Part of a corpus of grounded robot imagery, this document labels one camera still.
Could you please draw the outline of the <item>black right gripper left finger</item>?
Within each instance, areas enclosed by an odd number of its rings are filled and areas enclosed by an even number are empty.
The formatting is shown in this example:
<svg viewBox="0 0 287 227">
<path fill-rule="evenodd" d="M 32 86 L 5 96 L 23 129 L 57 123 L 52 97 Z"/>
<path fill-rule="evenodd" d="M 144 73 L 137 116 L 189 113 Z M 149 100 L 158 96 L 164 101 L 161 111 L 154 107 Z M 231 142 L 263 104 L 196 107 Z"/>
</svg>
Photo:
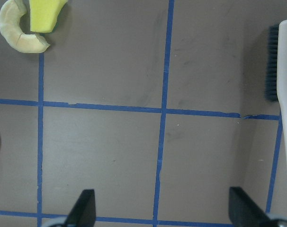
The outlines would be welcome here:
<svg viewBox="0 0 287 227">
<path fill-rule="evenodd" d="M 96 221 L 94 189 L 83 190 L 65 220 L 66 227 L 93 227 Z"/>
</svg>

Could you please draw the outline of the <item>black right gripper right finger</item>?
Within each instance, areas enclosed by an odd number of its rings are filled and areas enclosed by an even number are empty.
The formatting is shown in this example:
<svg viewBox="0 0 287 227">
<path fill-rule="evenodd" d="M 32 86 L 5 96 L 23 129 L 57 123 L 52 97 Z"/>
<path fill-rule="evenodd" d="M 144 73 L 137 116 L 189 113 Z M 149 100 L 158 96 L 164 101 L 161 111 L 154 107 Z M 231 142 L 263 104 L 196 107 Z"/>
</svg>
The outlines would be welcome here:
<svg viewBox="0 0 287 227">
<path fill-rule="evenodd" d="M 229 188 L 228 216 L 234 227 L 272 227 L 266 213 L 241 187 Z"/>
</svg>

